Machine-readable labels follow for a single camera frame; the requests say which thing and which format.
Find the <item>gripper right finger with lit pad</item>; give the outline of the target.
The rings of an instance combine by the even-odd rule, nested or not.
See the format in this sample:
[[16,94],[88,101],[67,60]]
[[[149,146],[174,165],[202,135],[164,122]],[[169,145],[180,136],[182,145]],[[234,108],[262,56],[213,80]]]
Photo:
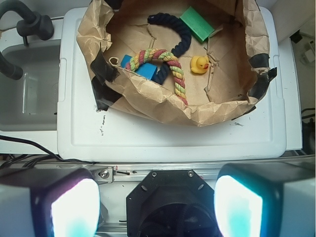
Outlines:
[[218,173],[214,210],[225,237],[314,237],[315,164],[227,163]]

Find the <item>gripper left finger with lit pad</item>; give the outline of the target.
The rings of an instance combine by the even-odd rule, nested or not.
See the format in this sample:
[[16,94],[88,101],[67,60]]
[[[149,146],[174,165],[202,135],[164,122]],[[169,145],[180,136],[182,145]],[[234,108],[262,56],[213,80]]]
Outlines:
[[2,237],[92,237],[99,212],[99,186],[85,168],[0,171]]

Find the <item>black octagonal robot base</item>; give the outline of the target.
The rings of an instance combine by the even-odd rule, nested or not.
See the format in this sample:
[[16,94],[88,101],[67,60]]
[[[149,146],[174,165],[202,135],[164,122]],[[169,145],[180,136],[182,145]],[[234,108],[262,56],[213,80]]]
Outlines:
[[193,170],[153,170],[126,197],[129,237],[220,237],[214,190]]

